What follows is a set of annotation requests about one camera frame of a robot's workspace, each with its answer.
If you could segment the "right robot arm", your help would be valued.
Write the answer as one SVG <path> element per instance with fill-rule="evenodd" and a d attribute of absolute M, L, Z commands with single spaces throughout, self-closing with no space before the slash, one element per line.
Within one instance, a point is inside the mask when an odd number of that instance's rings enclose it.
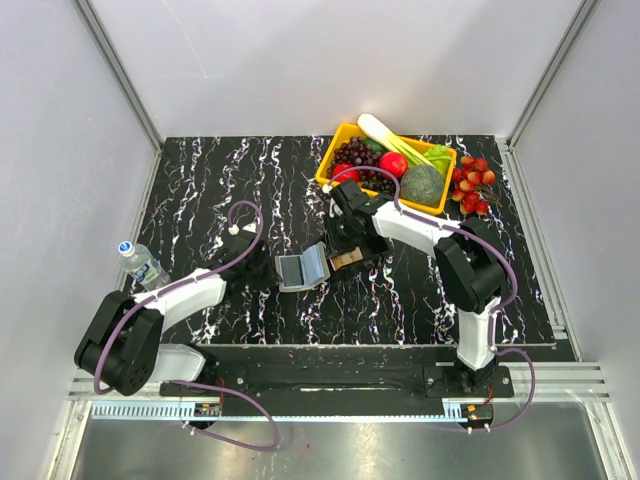
<path fill-rule="evenodd" d="M 391 241 L 433 258 L 444 293 L 458 312 L 457 388 L 469 396 L 491 382 L 487 367 L 495 362 L 495 313 L 517 286 L 510 264 L 489 241 L 486 224 L 473 217 L 446 221 L 403 208 L 390 196 L 370 197 L 352 180 L 333 187 L 325 218 L 327 262 L 334 273 L 368 268 L 391 251 Z"/>

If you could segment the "beige leather card holder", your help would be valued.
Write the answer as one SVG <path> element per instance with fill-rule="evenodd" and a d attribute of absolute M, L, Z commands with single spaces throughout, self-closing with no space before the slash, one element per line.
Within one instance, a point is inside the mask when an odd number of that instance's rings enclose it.
<path fill-rule="evenodd" d="M 275 269 L 280 278 L 279 290 L 283 293 L 314 289 L 331 275 L 322 241 L 299 255 L 276 256 Z"/>

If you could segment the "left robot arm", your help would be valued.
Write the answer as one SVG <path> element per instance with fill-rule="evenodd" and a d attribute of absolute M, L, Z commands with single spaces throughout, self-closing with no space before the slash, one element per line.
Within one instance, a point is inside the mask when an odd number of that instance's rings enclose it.
<path fill-rule="evenodd" d="M 74 355 L 93 377 L 94 391 L 137 393 L 149 382 L 182 381 L 205 395 L 217 381 L 214 356 L 191 344 L 161 343 L 170 328 L 253 285 L 277 281 L 259 225 L 234 226 L 207 268 L 151 292 L 106 295 Z"/>

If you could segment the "black plastic card box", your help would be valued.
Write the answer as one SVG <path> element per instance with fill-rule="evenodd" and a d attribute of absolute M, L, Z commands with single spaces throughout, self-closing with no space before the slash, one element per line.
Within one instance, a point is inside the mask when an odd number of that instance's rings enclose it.
<path fill-rule="evenodd" d="M 333 256 L 359 248 L 363 259 L 352 265 L 334 271 L 329 263 Z M 379 264 L 390 254 L 392 250 L 389 241 L 378 235 L 364 235 L 355 238 L 329 237 L 327 249 L 327 261 L 333 274 L 347 275 L 348 272 L 360 272 L 377 268 Z"/>

